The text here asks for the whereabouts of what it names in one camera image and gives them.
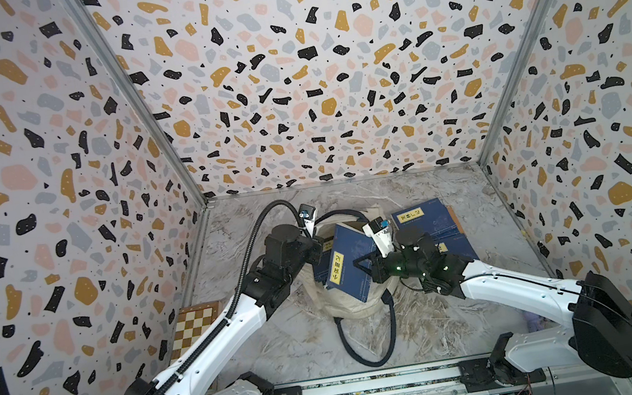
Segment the cream canvas tote bag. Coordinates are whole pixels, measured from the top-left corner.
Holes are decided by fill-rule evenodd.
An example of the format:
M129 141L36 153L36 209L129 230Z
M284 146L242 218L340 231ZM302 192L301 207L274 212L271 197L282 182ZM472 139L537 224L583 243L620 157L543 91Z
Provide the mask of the cream canvas tote bag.
M367 212L357 211L355 209L340 209L329 211L319 217L316 220L318 226L316 235L321 237L324 242L322 259L317 266L306 267L299 276L315 308L319 309L322 315L329 316L335 321L340 341L347 354L350 355L355 362L370 368L380 368L386 365L396 348L398 323L394 294L400 282L391 278L382 283L382 285L372 282L368 301L361 302L338 290L328 290L326 287L326 272L328 271L329 251L332 246L335 225L342 223L363 232L364 225L375 219L379 214L380 211L374 208ZM384 308L388 309L389 312L390 342L387 345L388 348L384 355L378 360L363 358L348 342L343 322L347 320L356 321L366 319L376 315L378 311Z

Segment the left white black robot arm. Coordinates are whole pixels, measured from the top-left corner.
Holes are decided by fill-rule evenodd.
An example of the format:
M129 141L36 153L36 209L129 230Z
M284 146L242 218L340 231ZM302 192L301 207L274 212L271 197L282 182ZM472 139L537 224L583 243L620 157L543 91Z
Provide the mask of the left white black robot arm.
M323 252L320 239L287 224L275 227L265 246L260 263L244 274L240 294L216 323L154 380L136 379L125 395L274 395L273 384L253 373L215 394L209 391L231 357L287 300L301 270L317 264Z

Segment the wooden chessboard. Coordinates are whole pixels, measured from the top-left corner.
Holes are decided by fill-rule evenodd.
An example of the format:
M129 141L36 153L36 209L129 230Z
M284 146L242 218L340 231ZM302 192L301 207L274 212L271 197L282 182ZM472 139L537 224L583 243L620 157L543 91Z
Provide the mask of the wooden chessboard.
M175 326L171 363L181 358L216 323L223 307L224 304L217 301L182 308Z

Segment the navy yellow-label book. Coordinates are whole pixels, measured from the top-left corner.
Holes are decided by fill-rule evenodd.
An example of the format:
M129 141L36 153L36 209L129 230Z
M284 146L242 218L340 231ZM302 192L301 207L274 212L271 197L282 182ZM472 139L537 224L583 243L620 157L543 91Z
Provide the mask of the navy yellow-label book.
M437 247L441 253L447 252L470 260L478 260L478 254L475 252L466 235L450 234L437 240Z
M464 229L454 210L434 198L392 214L397 228L417 228L433 239L463 235Z

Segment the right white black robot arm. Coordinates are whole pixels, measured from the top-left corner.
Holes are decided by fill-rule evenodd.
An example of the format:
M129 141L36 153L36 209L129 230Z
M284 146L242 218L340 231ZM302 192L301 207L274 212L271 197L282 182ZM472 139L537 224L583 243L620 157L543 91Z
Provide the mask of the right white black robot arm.
M486 376L519 385L540 369L584 365L614 378L632 377L632 304L605 276L539 277L441 251L430 234L396 232L391 249L353 261L376 283L414 278L425 293L500 303L544 317L552 328L499 335Z

